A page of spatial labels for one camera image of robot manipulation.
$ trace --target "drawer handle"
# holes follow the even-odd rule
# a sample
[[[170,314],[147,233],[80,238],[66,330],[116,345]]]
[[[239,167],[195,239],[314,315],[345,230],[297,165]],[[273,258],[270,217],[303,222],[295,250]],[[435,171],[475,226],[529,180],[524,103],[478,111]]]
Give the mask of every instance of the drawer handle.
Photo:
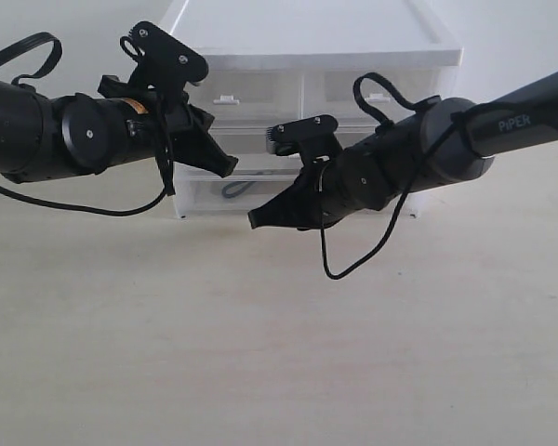
[[[389,98],[388,96],[384,96],[384,94],[382,93],[370,93],[370,96],[365,98],[365,101],[368,103],[386,103],[386,102],[391,102],[391,98]]]
[[[240,99],[236,99],[233,95],[221,95],[219,99],[213,99],[215,105],[240,105]]]

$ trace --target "robotic arm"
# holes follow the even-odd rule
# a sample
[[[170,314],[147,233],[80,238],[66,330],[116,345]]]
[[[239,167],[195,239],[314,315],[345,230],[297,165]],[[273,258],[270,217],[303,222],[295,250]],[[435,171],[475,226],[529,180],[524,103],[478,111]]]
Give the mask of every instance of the robotic arm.
[[[371,79],[414,114],[395,124],[365,103],[360,84]],[[374,256],[392,234],[407,195],[481,177],[494,156],[558,140],[558,72],[487,104],[464,98],[427,98],[413,104],[376,73],[353,86],[360,108],[380,125],[373,135],[342,149],[329,115],[269,129],[270,152],[299,153],[303,167],[295,182],[248,216],[253,229],[265,226],[320,230],[325,273],[341,279]],[[340,274],[326,260],[325,229],[363,209],[381,210],[399,197],[379,244]]]
[[[52,53],[36,74],[19,76],[11,84],[0,81],[0,173],[5,178],[27,183],[97,175],[155,157],[163,198],[174,193],[175,162],[220,177],[232,173],[238,160],[208,134],[214,117],[189,104],[184,92],[187,83],[208,75],[202,56],[143,21],[121,39],[138,64],[127,83],[103,76],[98,90],[102,99],[81,93],[50,99],[20,79],[43,77],[56,66],[61,46],[51,34],[35,34],[0,51],[0,66],[48,42],[54,44]]]

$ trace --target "piper logo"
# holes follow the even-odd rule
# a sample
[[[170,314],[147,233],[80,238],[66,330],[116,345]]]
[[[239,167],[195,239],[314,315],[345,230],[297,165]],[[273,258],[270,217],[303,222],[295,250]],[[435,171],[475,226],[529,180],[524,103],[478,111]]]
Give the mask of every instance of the piper logo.
[[[521,114],[511,119],[505,119],[498,122],[498,130],[500,133],[508,133],[522,127],[531,125],[531,117],[528,114]]]

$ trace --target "storage box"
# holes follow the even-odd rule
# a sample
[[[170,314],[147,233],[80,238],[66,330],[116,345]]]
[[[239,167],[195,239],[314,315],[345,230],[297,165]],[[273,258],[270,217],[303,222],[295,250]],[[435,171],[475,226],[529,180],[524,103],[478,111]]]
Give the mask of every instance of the storage box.
[[[220,146],[240,159],[223,180],[178,165],[179,216],[247,212],[291,184],[301,162],[267,152],[268,127],[332,114],[347,147],[377,124],[353,100],[357,77],[379,72],[412,101],[447,96],[462,55],[421,0],[176,0],[161,26],[207,59],[208,77],[187,91],[216,116]],[[362,93],[395,122],[409,114],[371,81]],[[222,190],[233,182],[249,187],[228,199]],[[422,203],[413,195],[406,212],[418,215]]]

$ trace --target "orange label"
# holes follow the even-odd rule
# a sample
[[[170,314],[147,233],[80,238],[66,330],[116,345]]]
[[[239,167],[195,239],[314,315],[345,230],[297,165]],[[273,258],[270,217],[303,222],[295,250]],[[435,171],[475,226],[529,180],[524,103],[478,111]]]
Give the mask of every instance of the orange label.
[[[145,106],[137,100],[131,98],[123,98],[122,100],[132,107],[137,114],[149,114],[149,111],[145,108]]]

